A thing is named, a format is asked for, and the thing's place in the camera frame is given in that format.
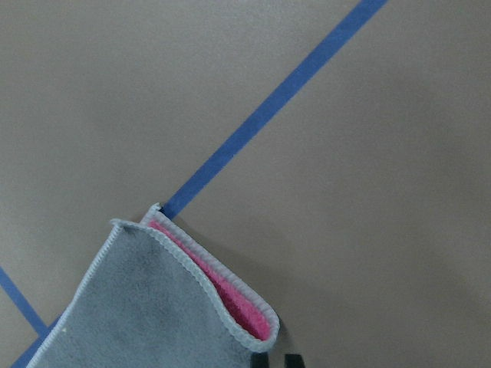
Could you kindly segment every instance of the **beige surface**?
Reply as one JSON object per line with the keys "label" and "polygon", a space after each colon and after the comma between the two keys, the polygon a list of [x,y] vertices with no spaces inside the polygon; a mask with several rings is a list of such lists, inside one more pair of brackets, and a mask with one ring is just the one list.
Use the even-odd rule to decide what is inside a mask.
{"label": "beige surface", "polygon": [[[47,324],[355,2],[105,4],[0,5],[1,262]],[[176,220],[280,314],[272,366],[491,365],[489,11],[389,2]]]}

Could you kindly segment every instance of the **blue stripe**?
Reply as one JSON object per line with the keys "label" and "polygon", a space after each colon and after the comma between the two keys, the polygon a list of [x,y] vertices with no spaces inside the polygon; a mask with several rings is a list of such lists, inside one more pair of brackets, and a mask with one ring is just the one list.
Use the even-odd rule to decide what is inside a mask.
{"label": "blue stripe", "polygon": [[160,210],[173,219],[387,2],[362,0]]}
{"label": "blue stripe", "polygon": [[[60,317],[54,320],[54,322],[48,327],[48,332],[51,332],[51,330],[53,330],[59,319]],[[36,351],[38,351],[38,348],[41,346],[47,336],[48,334],[38,337],[36,341],[32,343],[32,345],[14,362],[14,364],[12,364],[11,368],[25,368],[31,361],[34,354],[36,354]]]}
{"label": "blue stripe", "polygon": [[15,306],[21,311],[25,319],[31,324],[32,328],[38,333],[39,336],[45,336],[48,333],[48,328],[38,316],[33,307],[29,304],[27,299],[22,295],[19,289],[15,286],[14,282],[0,267],[0,285],[4,288],[7,295],[12,299]]}

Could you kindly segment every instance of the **pink fabric layer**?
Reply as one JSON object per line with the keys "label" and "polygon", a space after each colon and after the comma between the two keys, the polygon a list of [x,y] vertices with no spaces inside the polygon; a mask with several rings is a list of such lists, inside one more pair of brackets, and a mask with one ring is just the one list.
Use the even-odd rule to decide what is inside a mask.
{"label": "pink fabric layer", "polygon": [[265,316],[242,295],[229,281],[212,269],[203,259],[190,251],[172,232],[164,228],[160,223],[151,221],[148,224],[151,228],[162,232],[181,248],[189,257],[203,270],[208,279],[215,286],[218,295],[230,315],[242,328],[248,331],[255,338],[267,340],[270,334],[270,326]]}

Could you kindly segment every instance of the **microfiber cloth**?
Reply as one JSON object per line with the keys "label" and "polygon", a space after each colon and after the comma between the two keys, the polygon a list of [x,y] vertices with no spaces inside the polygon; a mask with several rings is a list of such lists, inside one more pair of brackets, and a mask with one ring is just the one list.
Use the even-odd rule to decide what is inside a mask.
{"label": "microfiber cloth", "polygon": [[154,205],[114,228],[28,368],[249,368],[274,310]]}

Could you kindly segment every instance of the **black object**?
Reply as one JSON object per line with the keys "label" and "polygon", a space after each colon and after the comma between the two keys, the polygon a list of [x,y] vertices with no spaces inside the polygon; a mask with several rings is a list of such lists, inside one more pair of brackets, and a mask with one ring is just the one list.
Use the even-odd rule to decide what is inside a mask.
{"label": "black object", "polygon": [[268,353],[256,353],[251,358],[251,368],[269,368]]}
{"label": "black object", "polygon": [[305,368],[302,355],[299,354],[286,354],[285,355],[285,368]]}

